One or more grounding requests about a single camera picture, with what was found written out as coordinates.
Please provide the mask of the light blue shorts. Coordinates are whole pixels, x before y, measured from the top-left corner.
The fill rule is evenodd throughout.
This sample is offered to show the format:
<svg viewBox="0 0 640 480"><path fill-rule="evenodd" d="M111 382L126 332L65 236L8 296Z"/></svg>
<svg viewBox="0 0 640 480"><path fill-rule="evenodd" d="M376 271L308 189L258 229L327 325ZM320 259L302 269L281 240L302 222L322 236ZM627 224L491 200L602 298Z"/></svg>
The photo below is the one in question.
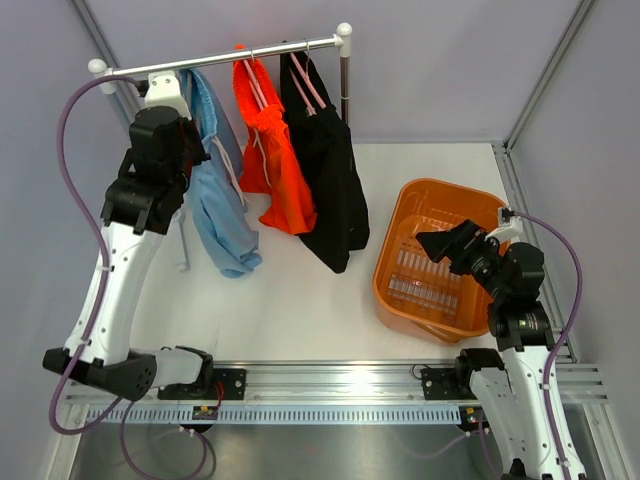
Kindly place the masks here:
<svg viewBox="0 0 640 480"><path fill-rule="evenodd" d="M210 158L196 166L188 190L201 243L220 273L231 279L261 263L259 233L246 219L248 200L239 185L243 153L216 93L196 69L179 72L185 99Z"/></svg>

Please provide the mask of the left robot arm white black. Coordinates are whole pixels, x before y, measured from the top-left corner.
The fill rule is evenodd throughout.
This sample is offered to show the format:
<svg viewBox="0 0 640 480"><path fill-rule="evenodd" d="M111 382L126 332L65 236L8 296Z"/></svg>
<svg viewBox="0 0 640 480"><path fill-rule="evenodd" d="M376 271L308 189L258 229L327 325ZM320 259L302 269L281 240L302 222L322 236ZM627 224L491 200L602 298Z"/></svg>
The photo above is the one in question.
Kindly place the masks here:
<svg viewBox="0 0 640 480"><path fill-rule="evenodd" d="M208 396L215 375L204 354L186 347L131 348L131 327L149 266L184 203L191 170L209 160L186 107L140 110L129 127L131 145L100 214L102 251L82 313L59 348L45 352L46 370L129 401L152 388L180 384L191 397Z"/></svg>

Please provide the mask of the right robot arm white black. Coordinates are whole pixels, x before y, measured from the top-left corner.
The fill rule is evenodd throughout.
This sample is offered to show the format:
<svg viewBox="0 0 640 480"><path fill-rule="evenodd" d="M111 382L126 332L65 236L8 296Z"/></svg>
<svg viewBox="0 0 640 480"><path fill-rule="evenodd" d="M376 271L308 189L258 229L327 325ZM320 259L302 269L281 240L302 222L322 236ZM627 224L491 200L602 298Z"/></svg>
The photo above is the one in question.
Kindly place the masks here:
<svg viewBox="0 0 640 480"><path fill-rule="evenodd" d="M503 479L584 479L559 393L555 337L539 299L543 252L507 241L506 225L487 232L471 220L415 238L434 262L470 276L490 296L493 349L464 349L455 360L454 388L480 404L479 431L491 431Z"/></svg>

